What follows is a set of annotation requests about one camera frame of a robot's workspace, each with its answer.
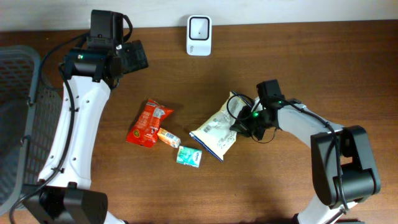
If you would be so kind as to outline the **cream snack bag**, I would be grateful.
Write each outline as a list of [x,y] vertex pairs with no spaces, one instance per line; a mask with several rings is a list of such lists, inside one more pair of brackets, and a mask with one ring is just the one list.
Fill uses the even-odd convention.
[[230,91],[229,97],[222,107],[205,121],[199,128],[189,133],[190,137],[202,145],[211,155],[219,161],[224,161],[224,155],[236,141],[236,131],[230,130],[235,119],[229,114],[238,117],[242,108],[248,105],[241,96]]

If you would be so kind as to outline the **teal tissue pack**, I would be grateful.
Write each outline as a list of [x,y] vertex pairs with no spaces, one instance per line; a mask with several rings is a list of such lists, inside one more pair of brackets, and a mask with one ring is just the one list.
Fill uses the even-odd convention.
[[179,164],[199,168],[201,156],[201,150],[179,146],[176,161]]

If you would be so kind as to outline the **red snack pouch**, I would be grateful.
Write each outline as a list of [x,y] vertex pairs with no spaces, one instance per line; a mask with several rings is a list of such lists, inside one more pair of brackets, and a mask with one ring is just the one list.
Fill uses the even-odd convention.
[[126,141],[139,146],[152,148],[158,140],[161,122],[174,112],[164,105],[149,99],[139,119],[128,132]]

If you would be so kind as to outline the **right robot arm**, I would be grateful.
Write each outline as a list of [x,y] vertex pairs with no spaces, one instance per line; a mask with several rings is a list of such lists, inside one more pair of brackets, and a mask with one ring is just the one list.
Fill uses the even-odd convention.
[[267,129],[294,135],[311,149],[315,195],[292,223],[335,223],[355,205],[381,190],[381,179],[367,131],[344,127],[310,111],[301,101],[286,99],[277,80],[256,86],[258,100],[233,116],[230,130],[260,142]]

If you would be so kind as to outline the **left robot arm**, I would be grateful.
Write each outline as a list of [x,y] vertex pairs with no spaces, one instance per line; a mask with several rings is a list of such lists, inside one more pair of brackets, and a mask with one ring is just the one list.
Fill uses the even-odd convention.
[[93,148],[111,92],[148,62],[141,42],[123,31],[132,25],[127,15],[94,10],[90,22],[58,66],[63,100],[55,137],[37,183],[19,200],[40,223],[119,223],[107,195],[90,189]]

